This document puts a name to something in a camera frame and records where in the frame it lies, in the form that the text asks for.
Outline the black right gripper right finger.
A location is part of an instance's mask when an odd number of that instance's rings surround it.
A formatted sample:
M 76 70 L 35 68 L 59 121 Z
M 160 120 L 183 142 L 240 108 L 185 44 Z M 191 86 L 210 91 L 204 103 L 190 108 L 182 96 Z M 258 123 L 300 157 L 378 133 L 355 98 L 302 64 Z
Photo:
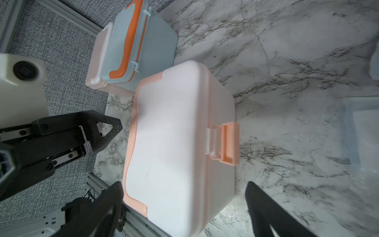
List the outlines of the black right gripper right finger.
M 314 237 L 315 234 L 299 223 L 258 185 L 250 181 L 245 199 L 256 237 Z

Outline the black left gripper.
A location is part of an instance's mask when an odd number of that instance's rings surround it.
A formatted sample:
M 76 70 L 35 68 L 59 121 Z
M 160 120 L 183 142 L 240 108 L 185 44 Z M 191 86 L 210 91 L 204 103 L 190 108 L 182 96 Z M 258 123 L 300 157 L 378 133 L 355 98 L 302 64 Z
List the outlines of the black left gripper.
M 112 129 L 103 136 L 98 124 Z M 31 123 L 33 133 L 23 141 L 1 143 L 1 201 L 51 177 L 86 155 L 85 139 L 93 152 L 104 150 L 122 131 L 121 120 L 94 110 L 40 118 Z

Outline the white pink medicine chest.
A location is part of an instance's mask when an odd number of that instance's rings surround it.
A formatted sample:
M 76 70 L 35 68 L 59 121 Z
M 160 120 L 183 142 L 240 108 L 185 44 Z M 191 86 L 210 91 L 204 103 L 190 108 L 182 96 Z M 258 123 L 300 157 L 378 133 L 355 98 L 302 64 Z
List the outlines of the white pink medicine chest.
M 235 196 L 235 100 L 210 70 L 187 61 L 139 83 L 123 201 L 172 237 L 195 237 Z

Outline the clear plastic gauze box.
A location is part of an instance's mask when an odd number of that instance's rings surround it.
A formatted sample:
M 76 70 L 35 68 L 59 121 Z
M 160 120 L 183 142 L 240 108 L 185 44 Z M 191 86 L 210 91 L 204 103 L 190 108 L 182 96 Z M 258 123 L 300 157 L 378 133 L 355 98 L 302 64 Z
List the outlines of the clear plastic gauze box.
M 343 156 L 362 177 L 379 175 L 379 97 L 355 96 L 342 101 Z

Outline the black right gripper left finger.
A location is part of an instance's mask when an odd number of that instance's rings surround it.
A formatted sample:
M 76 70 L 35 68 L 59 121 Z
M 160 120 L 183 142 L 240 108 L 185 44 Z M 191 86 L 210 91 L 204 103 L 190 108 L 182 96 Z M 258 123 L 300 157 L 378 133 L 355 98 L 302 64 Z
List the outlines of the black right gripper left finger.
M 94 201 L 76 198 L 61 208 L 65 224 L 55 237 L 112 237 L 122 211 L 123 190 L 117 181 Z

